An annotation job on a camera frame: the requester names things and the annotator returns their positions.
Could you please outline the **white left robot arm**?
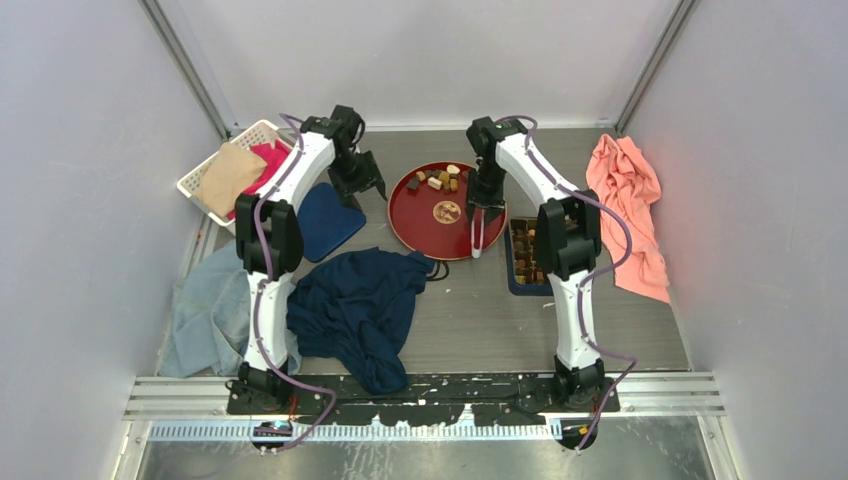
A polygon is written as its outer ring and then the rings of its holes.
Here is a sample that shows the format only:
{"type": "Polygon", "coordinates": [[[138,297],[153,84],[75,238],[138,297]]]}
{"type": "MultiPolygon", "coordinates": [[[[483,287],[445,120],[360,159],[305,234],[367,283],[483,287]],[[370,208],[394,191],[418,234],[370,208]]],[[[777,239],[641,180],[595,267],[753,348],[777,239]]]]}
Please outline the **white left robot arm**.
{"type": "Polygon", "coordinates": [[[303,200],[321,173],[328,174],[345,207],[359,210],[357,194],[370,189],[386,193],[373,153],[359,148],[366,122],[354,108],[337,105],[328,117],[302,122],[282,118],[296,135],[292,152],[265,185],[235,203],[236,252],[252,304],[238,378],[253,387],[253,400],[269,413],[285,409],[292,390],[305,386],[288,373],[292,349],[287,344],[293,337],[287,331],[287,301],[305,246],[298,223],[303,200]]]}

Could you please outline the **blue tin lid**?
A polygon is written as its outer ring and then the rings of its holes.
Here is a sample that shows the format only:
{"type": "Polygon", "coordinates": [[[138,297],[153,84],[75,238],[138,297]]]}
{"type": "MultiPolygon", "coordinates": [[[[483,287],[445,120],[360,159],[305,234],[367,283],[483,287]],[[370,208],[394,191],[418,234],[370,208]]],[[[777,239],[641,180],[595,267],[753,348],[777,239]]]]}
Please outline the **blue tin lid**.
{"type": "Polygon", "coordinates": [[[328,183],[318,183],[305,196],[297,212],[304,252],[311,263],[320,263],[353,237],[366,223],[365,214],[344,206],[328,183]]]}

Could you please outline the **clear plastic metal tongs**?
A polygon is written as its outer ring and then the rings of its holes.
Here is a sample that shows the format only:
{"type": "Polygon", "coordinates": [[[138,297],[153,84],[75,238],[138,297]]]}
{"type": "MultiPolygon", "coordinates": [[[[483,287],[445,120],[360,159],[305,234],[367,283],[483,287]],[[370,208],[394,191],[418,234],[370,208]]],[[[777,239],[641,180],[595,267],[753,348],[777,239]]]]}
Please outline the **clear plastic metal tongs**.
{"type": "Polygon", "coordinates": [[[485,233],[485,210],[475,207],[470,220],[471,257],[478,259],[483,250],[485,233]]]}

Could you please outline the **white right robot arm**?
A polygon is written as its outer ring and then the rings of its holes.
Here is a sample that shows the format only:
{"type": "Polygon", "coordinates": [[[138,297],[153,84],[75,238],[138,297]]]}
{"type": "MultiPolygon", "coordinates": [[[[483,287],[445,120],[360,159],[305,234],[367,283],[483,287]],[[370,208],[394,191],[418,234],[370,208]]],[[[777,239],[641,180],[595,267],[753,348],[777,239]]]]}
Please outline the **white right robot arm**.
{"type": "Polygon", "coordinates": [[[548,278],[557,320],[556,400],[567,410],[580,410],[605,381],[603,361],[591,345],[592,315],[578,306],[591,303],[589,276],[601,253],[597,196],[561,175],[517,118],[475,119],[466,137],[476,156],[466,194],[471,253],[480,256],[485,228],[504,211],[503,184],[511,176],[537,209],[536,264],[548,278]]]}

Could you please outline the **red round tray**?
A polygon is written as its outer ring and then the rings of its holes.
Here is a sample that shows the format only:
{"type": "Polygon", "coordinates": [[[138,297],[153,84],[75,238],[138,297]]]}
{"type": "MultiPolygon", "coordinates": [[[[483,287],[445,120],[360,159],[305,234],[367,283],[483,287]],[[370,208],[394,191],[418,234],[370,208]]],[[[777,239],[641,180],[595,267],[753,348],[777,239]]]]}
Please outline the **red round tray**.
{"type": "MultiPolygon", "coordinates": [[[[471,257],[470,220],[466,206],[469,171],[458,161],[437,161],[412,168],[400,177],[388,196],[389,225],[407,248],[442,261],[471,257]],[[410,193],[406,184],[420,180],[410,193]]],[[[508,223],[505,210],[485,226],[483,250],[494,245],[508,223]]]]}

